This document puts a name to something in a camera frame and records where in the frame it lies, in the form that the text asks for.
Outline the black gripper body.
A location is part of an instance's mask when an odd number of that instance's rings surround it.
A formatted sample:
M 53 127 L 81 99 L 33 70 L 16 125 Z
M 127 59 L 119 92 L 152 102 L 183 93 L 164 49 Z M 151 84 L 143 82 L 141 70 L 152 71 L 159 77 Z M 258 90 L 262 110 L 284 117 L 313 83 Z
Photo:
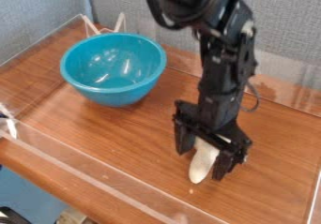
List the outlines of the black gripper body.
M 218 124 L 211 113 L 200 114 L 200 108 L 183 100 L 175 102 L 175 114 L 172 122 L 177 121 L 193 128 L 195 138 L 204 140 L 219 152 L 232 153 L 232 163 L 242 164 L 251 147 L 251 139 L 236 124 L 232 117 L 228 121 Z

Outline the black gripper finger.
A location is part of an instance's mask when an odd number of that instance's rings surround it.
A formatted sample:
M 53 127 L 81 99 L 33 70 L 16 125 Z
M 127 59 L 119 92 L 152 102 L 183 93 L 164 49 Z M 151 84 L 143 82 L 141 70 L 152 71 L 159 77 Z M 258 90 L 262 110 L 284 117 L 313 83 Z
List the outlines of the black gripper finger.
M 193 147 L 195 134 L 193 128 L 184 123 L 173 122 L 175 150 L 179 155 L 187 153 Z
M 232 153 L 228 151 L 220 151 L 214 161 L 211 179 L 220 181 L 230 171 L 232 163 Z

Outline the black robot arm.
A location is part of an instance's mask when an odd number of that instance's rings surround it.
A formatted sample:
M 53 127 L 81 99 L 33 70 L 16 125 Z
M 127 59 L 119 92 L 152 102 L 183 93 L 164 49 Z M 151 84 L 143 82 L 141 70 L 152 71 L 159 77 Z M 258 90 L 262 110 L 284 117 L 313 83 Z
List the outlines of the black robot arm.
M 219 180 L 243 163 L 251 139 L 236 124 L 251 87 L 255 26 L 243 0 L 147 0 L 152 18 L 169 29 L 191 29 L 199 41 L 202 77 L 197 101 L 175 102 L 173 136 L 179 154 L 195 151 L 189 181 Z

